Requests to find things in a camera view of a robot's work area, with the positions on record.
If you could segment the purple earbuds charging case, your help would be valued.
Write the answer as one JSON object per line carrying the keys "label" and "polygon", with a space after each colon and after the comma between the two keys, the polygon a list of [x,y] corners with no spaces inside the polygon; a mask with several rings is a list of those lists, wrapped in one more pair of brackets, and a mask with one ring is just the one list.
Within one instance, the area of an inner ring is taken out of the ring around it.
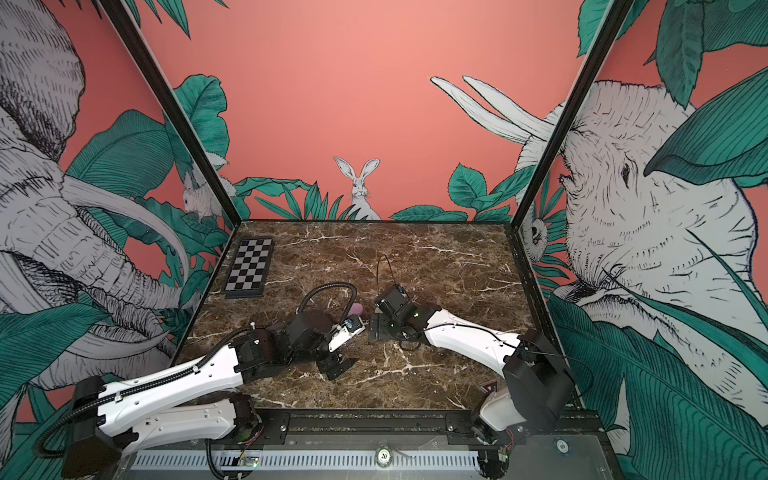
{"label": "purple earbuds charging case", "polygon": [[360,303],[354,303],[352,307],[349,310],[350,315],[357,315],[359,317],[362,317],[364,314],[364,307]]}

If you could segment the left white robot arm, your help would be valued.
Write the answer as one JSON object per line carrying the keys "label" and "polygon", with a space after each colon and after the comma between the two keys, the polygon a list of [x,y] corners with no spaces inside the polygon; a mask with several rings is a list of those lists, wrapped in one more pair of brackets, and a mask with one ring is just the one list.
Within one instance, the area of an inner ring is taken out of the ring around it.
{"label": "left white robot arm", "polygon": [[[340,347],[364,329],[355,314],[335,321],[309,310],[288,323],[235,330],[206,355],[155,374],[84,381],[76,389],[81,411],[64,450],[62,475],[94,475],[139,450],[185,440],[232,438],[246,444],[262,434],[264,422],[238,387],[305,363],[334,380],[354,363]],[[198,401],[224,390],[234,393],[208,404]]]}

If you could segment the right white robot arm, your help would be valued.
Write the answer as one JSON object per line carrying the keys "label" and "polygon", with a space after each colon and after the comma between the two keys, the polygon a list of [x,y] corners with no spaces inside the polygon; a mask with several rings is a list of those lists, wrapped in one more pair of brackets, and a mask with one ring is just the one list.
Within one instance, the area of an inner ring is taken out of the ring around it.
{"label": "right white robot arm", "polygon": [[501,332],[433,304],[419,305],[393,284],[375,300],[373,341],[415,342],[453,351],[503,378],[471,415],[472,435],[484,445],[517,439],[516,431],[550,432],[572,396],[574,375],[541,332]]}

